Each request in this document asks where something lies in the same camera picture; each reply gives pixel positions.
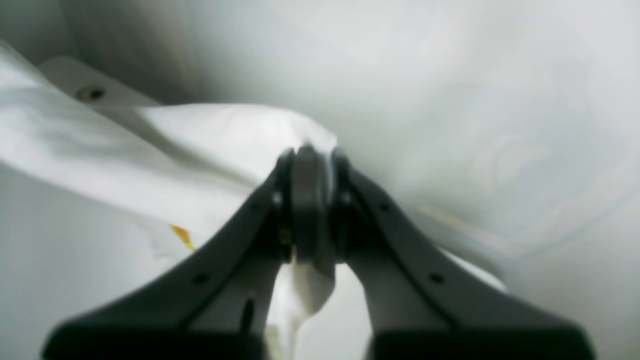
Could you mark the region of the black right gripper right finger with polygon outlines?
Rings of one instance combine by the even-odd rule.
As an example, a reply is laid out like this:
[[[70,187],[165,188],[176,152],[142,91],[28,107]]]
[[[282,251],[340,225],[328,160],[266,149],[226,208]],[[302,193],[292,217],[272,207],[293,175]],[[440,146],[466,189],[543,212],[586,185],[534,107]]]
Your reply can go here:
[[[439,250],[393,198],[327,160],[330,229],[354,271],[372,325],[368,360],[593,360],[576,323],[499,291]]]

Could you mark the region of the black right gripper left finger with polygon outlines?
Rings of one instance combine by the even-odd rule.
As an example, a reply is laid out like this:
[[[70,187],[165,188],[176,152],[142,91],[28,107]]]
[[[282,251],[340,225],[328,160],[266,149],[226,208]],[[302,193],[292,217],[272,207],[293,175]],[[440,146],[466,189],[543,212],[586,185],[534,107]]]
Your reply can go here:
[[[55,328],[46,360],[269,360],[266,319],[282,264],[293,259],[297,153],[201,249],[164,275]]]

